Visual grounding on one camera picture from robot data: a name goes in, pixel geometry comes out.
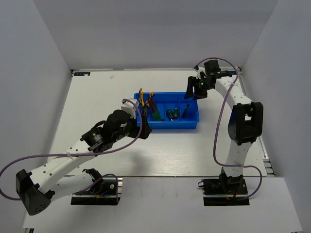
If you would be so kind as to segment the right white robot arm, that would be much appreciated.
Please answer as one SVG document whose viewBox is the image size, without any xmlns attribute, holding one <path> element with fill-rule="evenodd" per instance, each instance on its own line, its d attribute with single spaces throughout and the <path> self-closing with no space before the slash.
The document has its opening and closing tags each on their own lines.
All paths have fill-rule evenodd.
<svg viewBox="0 0 311 233">
<path fill-rule="evenodd" d="M 216 161 L 222 167 L 219 187 L 224 193 L 232 193 L 242 183 L 244 163 L 250 147 L 262 134 L 263 105 L 249 99 L 236 85 L 239 74 L 230 74 L 219 67 L 219 58 L 202 60 L 204 67 L 196 65 L 196 76 L 188 78 L 185 99 L 205 99 L 209 90 L 216 90 L 223 98 L 216 124 L 214 146 L 217 139 L 224 108 L 228 105 L 231 115 L 228 122 L 228 135 L 231 139 L 229 153 L 225 163 Z"/>
</svg>

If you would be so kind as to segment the slim black green screwdriver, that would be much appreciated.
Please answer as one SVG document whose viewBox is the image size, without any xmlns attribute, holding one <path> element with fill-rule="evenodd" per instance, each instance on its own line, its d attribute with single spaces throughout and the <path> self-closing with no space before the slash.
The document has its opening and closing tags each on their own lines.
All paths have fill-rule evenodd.
<svg viewBox="0 0 311 233">
<path fill-rule="evenodd" d="M 188 113 L 189 106 L 190 106 L 190 103 L 187 103 L 187 105 L 186 105 L 186 107 L 185 107 L 185 109 L 184 109 L 184 111 L 183 111 L 183 113 L 182 113 L 182 116 L 181 116 L 182 119 L 185 119 L 185 118 L 186 118 L 187 113 Z"/>
</svg>

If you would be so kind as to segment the yellow black combination pliers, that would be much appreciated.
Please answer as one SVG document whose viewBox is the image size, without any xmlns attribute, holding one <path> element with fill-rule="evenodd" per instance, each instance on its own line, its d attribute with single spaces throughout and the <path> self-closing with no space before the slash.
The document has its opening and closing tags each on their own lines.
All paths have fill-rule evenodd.
<svg viewBox="0 0 311 233">
<path fill-rule="evenodd" d="M 139 97 L 139 102 L 140 102 L 140 104 L 141 104 L 142 107 L 145 106 L 145 101 L 144 101 L 144 99 L 143 99 L 143 96 L 144 96 L 144 92 L 143 92 L 143 88 L 141 87 L 141 88 L 139 89 L 139 92 L 138 92 L 138 97 Z"/>
</svg>

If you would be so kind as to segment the green stubby phillips screwdriver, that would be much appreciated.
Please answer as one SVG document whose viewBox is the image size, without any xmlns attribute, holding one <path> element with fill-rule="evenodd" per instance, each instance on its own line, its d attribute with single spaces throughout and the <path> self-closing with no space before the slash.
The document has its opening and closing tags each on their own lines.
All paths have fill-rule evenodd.
<svg viewBox="0 0 311 233">
<path fill-rule="evenodd" d="M 170 121 L 173 121 L 173 111 L 171 109 L 166 110 L 166 115 Z"/>
</svg>

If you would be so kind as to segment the green hex key set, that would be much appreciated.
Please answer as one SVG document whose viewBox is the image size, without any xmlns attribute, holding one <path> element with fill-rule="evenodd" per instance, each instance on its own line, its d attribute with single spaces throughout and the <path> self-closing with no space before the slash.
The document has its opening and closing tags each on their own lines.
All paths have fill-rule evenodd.
<svg viewBox="0 0 311 233">
<path fill-rule="evenodd" d="M 161 116 L 160 111 L 158 110 L 158 107 L 156 105 L 156 102 L 153 99 L 153 113 L 151 113 L 152 121 L 163 121 L 164 119 Z"/>
</svg>

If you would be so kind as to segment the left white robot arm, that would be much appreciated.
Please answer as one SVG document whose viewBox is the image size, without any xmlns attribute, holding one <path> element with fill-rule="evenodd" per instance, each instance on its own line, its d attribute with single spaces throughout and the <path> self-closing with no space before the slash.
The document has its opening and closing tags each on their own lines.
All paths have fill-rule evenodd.
<svg viewBox="0 0 311 233">
<path fill-rule="evenodd" d="M 124 137 L 146 139 L 152 129 L 147 116 L 133 118 L 124 110 L 115 110 L 107 120 L 96 123 L 67 150 L 64 157 L 57 156 L 50 162 L 31 171 L 22 169 L 16 174 L 16 190 L 27 213 L 34 216 L 45 210 L 52 201 L 87 189 L 93 194 L 102 190 L 100 173 L 91 168 L 82 174 L 68 173 L 94 159 L 99 152 L 112 148 Z"/>
</svg>

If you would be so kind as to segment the yellow black needle-nose pliers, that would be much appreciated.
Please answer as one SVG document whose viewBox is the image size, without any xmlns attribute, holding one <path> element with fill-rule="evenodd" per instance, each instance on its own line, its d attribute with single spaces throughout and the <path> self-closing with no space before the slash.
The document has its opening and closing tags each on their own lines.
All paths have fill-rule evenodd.
<svg viewBox="0 0 311 233">
<path fill-rule="evenodd" d="M 147 111 L 148 109 L 150 109 L 151 113 L 153 113 L 153 96 L 154 96 L 154 92 L 149 92 L 149 96 L 147 98 L 146 101 L 144 101 L 144 105 L 143 105 L 143 109 L 145 111 Z"/>
</svg>

